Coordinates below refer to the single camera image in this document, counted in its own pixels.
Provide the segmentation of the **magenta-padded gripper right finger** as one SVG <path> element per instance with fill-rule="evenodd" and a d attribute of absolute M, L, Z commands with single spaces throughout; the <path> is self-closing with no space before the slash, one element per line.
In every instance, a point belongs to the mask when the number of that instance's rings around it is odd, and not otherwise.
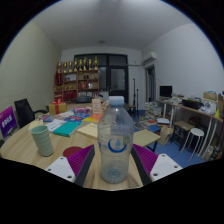
<path fill-rule="evenodd" d="M 143 185 L 147 185 L 182 169 L 167 154 L 155 154 L 152 151 L 134 144 L 132 157 L 136 163 Z"/>

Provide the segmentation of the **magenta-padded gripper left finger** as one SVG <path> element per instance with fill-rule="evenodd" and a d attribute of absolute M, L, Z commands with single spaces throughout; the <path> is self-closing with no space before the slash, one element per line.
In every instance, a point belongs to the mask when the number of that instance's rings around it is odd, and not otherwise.
<path fill-rule="evenodd" d="M 94 146 L 90 145 L 69 157 L 59 157 L 46 168 L 46 171 L 82 186 L 94 156 Z"/>

